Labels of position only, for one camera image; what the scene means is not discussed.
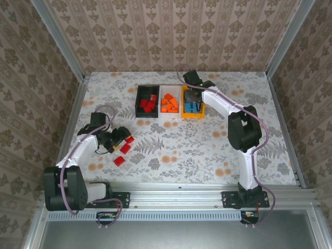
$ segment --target black tray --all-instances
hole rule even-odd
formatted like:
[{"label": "black tray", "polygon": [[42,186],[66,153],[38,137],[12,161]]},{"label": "black tray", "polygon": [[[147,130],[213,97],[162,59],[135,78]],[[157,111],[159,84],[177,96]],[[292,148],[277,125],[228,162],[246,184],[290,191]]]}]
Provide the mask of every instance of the black tray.
[{"label": "black tray", "polygon": [[[146,113],[143,108],[140,107],[141,100],[150,100],[151,94],[157,96],[156,108],[151,113]],[[135,113],[136,118],[158,118],[158,101],[159,101],[159,86],[138,86]]]}]

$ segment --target floral tablecloth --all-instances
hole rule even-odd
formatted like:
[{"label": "floral tablecloth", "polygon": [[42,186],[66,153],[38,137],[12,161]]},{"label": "floral tablecloth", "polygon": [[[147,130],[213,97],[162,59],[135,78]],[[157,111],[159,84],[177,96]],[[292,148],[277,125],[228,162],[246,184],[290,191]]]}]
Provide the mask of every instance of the floral tablecloth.
[{"label": "floral tablecloth", "polygon": [[[254,105],[270,131],[271,139],[257,155],[258,175],[265,184],[296,184],[284,138],[263,72],[199,72],[242,105]],[[204,119],[136,118],[138,85],[179,85],[175,72],[98,72],[92,73],[79,114],[76,134],[90,121],[97,106],[110,104],[116,109],[114,127],[125,126],[135,141],[123,155],[92,153],[80,165],[86,181],[150,183],[236,184],[239,162],[227,139],[226,120],[207,106]],[[109,108],[101,112],[112,115]],[[117,167],[113,160],[123,156]]]}]

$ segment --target wall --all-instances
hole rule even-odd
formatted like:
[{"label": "wall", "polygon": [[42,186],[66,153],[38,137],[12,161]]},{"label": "wall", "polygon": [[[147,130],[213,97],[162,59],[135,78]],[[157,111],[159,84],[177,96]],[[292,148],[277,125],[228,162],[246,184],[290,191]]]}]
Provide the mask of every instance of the wall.
[{"label": "wall", "polygon": [[272,81],[305,180],[332,225],[332,1],[316,0]]},{"label": "wall", "polygon": [[19,248],[78,82],[29,0],[0,1],[0,248]]},{"label": "wall", "polygon": [[92,71],[264,71],[299,0],[46,0]]}]

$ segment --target gray floor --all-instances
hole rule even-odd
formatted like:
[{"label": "gray floor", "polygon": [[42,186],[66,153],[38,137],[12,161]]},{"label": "gray floor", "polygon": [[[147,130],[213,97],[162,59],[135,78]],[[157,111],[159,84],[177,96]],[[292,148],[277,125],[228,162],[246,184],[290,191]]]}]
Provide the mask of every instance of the gray floor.
[{"label": "gray floor", "polygon": [[49,222],[44,249],[315,249],[305,211],[275,211],[266,223],[117,222],[105,229],[94,222]]}]

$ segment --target red block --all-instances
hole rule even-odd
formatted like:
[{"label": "red block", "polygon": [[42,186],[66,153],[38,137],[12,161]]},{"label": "red block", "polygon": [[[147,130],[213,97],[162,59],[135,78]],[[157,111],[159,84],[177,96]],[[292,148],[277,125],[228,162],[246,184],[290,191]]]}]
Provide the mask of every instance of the red block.
[{"label": "red block", "polygon": [[147,100],[141,100],[140,107],[144,108],[145,106],[147,106]]},{"label": "red block", "polygon": [[152,109],[150,108],[150,106],[145,106],[143,109],[146,113],[152,112]]},{"label": "red block", "polygon": [[127,154],[127,152],[130,150],[131,146],[129,144],[123,145],[123,147],[120,149],[120,151],[124,154]]},{"label": "red block", "polygon": [[157,101],[157,96],[156,95],[154,95],[154,94],[151,94],[151,97],[150,97],[150,102],[152,102],[152,103],[156,103],[156,101]]},{"label": "red block", "polygon": [[130,143],[132,143],[134,140],[135,140],[135,139],[131,136],[131,137],[129,137],[129,138],[126,139],[126,143],[127,143],[127,144],[130,144]]},{"label": "red block", "polygon": [[117,167],[119,167],[121,164],[123,164],[125,162],[125,160],[123,157],[118,157],[113,162],[116,164]]},{"label": "red block", "polygon": [[147,106],[151,108],[151,110],[153,110],[154,108],[156,108],[156,105],[153,102],[149,102],[147,103]]}]

